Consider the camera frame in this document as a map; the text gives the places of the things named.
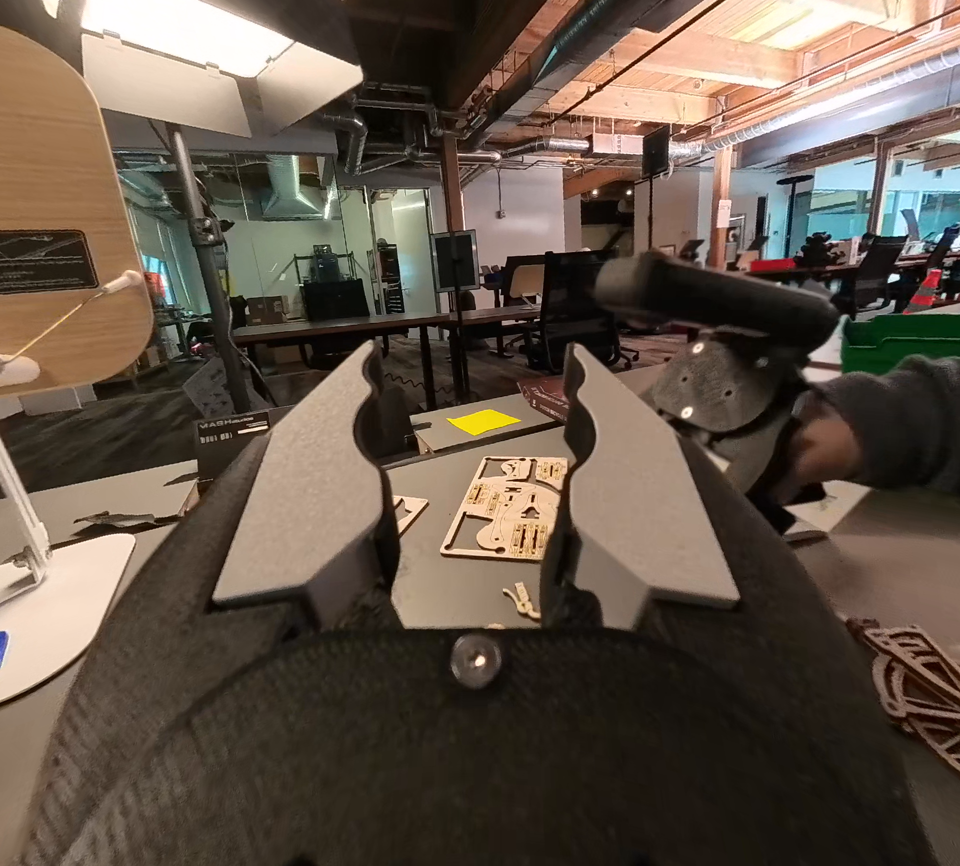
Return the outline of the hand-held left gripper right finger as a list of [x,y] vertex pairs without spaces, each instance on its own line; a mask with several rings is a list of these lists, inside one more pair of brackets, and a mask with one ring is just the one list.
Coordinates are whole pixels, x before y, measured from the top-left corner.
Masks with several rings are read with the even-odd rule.
[[630,632],[655,601],[734,609],[740,593],[680,438],[580,344],[567,348],[574,457],[542,559],[543,627]]

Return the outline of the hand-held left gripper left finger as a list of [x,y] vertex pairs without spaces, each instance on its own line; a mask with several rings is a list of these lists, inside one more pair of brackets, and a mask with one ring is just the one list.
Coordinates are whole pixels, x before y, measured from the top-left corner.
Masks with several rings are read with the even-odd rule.
[[401,534],[373,451],[382,387],[380,347],[366,342],[270,430],[215,606],[300,601],[331,629],[390,593]]

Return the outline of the large wooden model parts sheet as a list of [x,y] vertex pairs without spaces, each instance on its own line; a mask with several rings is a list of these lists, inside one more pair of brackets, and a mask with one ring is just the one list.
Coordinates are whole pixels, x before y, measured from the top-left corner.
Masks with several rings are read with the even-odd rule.
[[439,548],[449,558],[540,562],[569,473],[565,457],[486,456]]

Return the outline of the person's right forearm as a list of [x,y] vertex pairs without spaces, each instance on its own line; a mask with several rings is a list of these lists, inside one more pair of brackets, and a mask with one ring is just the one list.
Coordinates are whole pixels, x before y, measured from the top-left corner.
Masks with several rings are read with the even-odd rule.
[[910,357],[882,375],[850,372],[818,389],[856,454],[840,479],[870,488],[959,493],[959,360]]

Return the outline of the dark red model kit box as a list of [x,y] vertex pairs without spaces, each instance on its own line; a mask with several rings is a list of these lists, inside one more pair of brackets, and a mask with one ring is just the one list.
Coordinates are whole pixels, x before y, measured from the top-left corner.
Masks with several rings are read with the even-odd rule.
[[517,388],[538,413],[560,424],[567,424],[570,417],[570,401],[562,376],[546,376],[517,380]]

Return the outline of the small wooden model piece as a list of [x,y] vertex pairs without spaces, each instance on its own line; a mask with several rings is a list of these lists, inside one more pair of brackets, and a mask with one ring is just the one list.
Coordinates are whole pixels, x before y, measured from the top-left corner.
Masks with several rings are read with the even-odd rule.
[[504,586],[501,592],[510,600],[520,617],[535,623],[541,621],[542,614],[536,607],[528,587],[522,581],[514,583],[512,587]]

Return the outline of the assembled wooden wheel model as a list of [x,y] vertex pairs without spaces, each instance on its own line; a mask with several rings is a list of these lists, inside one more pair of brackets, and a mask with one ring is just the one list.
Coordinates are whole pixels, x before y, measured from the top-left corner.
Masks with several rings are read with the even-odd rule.
[[849,618],[846,628],[872,653],[871,681],[891,723],[958,774],[958,658],[915,624]]

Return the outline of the person's right hand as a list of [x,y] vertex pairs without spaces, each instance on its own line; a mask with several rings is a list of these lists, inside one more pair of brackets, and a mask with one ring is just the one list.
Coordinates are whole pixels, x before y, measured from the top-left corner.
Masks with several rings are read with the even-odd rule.
[[814,484],[848,480],[862,465],[853,429],[834,407],[814,396],[802,408],[786,455],[783,492],[791,496]]

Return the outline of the black box with white label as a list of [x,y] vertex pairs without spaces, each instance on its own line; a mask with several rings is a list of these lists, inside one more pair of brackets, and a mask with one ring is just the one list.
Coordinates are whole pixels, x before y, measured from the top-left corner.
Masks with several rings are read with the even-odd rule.
[[218,478],[255,438],[271,428],[270,411],[201,419],[194,423],[198,481]]

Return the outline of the black office chair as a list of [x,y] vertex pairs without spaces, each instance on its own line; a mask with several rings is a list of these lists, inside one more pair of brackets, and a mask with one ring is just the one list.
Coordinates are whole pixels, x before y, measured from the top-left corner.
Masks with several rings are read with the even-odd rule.
[[851,319],[889,303],[890,276],[908,242],[906,235],[870,237],[871,242],[856,271],[842,280],[839,292],[831,300],[841,316]]
[[614,250],[545,254],[538,320],[523,337],[529,368],[561,374],[570,344],[581,344],[607,368],[633,367],[639,356],[623,356],[615,317],[594,296],[599,272],[616,257]]

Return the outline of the dark torn paper scrap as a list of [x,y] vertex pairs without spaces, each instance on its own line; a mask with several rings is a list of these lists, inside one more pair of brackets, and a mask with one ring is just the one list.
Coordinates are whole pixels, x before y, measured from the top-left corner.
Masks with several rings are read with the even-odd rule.
[[179,523],[184,517],[183,512],[155,515],[153,513],[130,512],[94,512],[74,520],[78,527],[77,534],[90,535],[93,529],[112,529],[115,531],[136,531],[161,528]]

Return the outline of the printed instruction booklet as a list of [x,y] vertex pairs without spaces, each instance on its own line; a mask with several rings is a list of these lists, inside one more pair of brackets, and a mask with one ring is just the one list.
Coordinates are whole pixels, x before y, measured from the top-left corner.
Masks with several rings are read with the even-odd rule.
[[827,538],[872,492],[870,488],[844,481],[823,484],[819,499],[786,507],[793,520],[783,534],[784,541],[802,545]]

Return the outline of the black light stand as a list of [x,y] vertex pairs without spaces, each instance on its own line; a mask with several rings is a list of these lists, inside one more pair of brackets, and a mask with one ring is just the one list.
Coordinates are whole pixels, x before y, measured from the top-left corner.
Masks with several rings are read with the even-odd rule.
[[214,255],[215,251],[224,245],[221,226],[205,205],[182,128],[177,124],[166,123],[165,131],[183,193],[187,228],[207,296],[214,344],[222,361],[226,389],[234,413],[246,414],[251,411],[250,397],[242,361],[232,342],[232,312]]

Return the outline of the monitor on floor stand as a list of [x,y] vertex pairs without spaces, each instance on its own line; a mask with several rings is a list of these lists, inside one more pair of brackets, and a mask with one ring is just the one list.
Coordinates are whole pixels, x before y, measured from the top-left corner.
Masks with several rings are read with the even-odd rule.
[[431,268],[438,294],[475,291],[481,286],[476,231],[435,233],[429,237]]

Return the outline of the wooden book stand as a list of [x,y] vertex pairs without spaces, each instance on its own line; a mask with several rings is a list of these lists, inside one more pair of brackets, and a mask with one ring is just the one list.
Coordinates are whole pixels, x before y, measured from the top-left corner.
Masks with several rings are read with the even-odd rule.
[[[151,298],[101,110],[67,62],[26,36],[1,40],[2,397],[113,376],[154,330]],[[1,702],[76,661],[98,632],[136,540],[54,548],[1,447]]]

